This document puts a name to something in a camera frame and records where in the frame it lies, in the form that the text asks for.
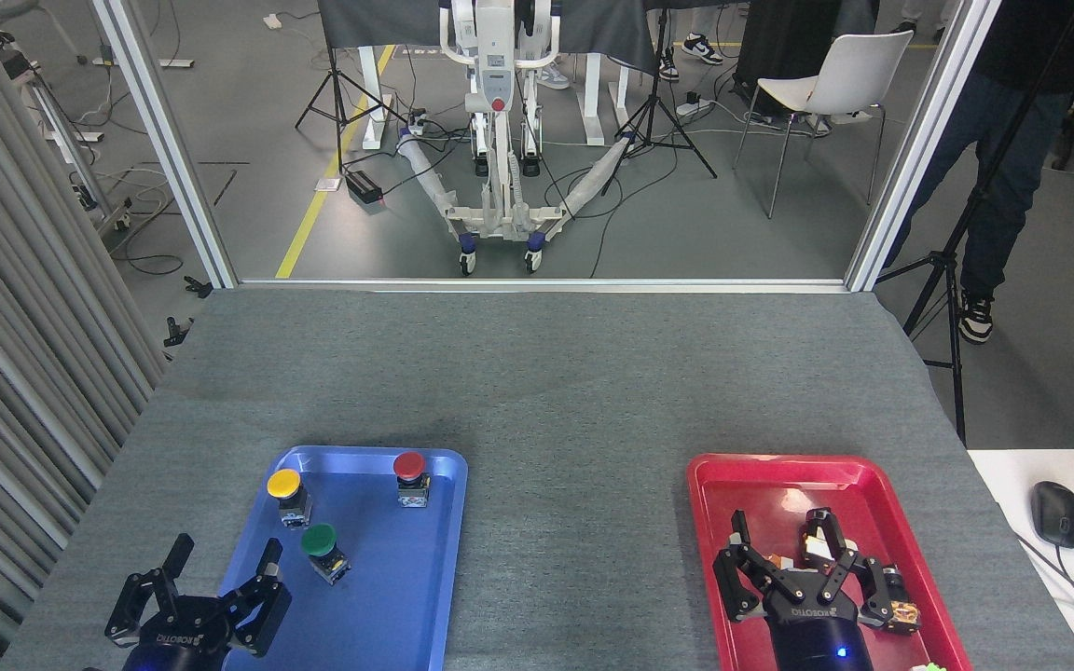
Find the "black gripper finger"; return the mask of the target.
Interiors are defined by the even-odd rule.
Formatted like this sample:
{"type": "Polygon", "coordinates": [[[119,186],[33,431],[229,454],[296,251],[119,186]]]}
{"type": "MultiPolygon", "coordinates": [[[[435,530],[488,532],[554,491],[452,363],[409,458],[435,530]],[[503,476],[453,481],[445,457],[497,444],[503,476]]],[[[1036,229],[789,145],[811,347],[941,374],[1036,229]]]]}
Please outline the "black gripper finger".
{"type": "Polygon", "coordinates": [[[821,604],[831,604],[836,596],[844,594],[847,577],[856,577],[860,583],[862,604],[856,606],[860,612],[860,625],[881,629],[892,617],[886,578],[881,561],[865,555],[841,531],[838,517],[828,507],[817,507],[806,514],[803,527],[803,560],[806,567],[817,571],[815,577],[806,577],[806,600],[813,598],[821,604]]]}
{"type": "Polygon", "coordinates": [[[129,574],[105,625],[105,634],[112,642],[119,647],[137,644],[140,619],[150,597],[157,600],[158,611],[149,623],[179,624],[182,614],[176,599],[180,595],[176,590],[175,579],[180,577],[193,548],[195,542],[191,536],[180,533],[160,566],[146,573],[129,574]]]}
{"type": "Polygon", "coordinates": [[[751,585],[760,590],[764,600],[771,592],[779,592],[793,606],[806,600],[806,590],[800,583],[788,577],[787,570],[779,568],[750,544],[750,533],[745,511],[736,509],[732,512],[732,535],[729,536],[727,548],[721,549],[713,561],[720,598],[727,619],[741,622],[750,617],[761,600],[746,589],[740,581],[743,573],[750,578],[751,585]]]}
{"type": "Polygon", "coordinates": [[[280,577],[281,555],[281,541],[268,539],[255,575],[221,595],[220,614],[231,650],[246,650],[253,657],[268,654],[287,608],[293,602],[280,577]]]}

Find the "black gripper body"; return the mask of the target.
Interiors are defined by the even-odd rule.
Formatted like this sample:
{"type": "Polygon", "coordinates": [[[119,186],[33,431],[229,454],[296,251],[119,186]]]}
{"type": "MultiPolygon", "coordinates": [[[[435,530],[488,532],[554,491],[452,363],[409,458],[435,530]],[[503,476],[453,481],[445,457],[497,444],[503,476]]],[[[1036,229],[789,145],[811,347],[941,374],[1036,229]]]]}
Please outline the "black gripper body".
{"type": "Polygon", "coordinates": [[[831,604],[813,598],[794,604],[770,595],[763,606],[779,670],[873,670],[860,612],[847,595],[831,604]]]}
{"type": "Polygon", "coordinates": [[[124,619],[122,640],[135,642],[124,670],[221,670],[234,636],[234,617],[191,612],[186,627],[155,616],[145,624],[124,619]]]}

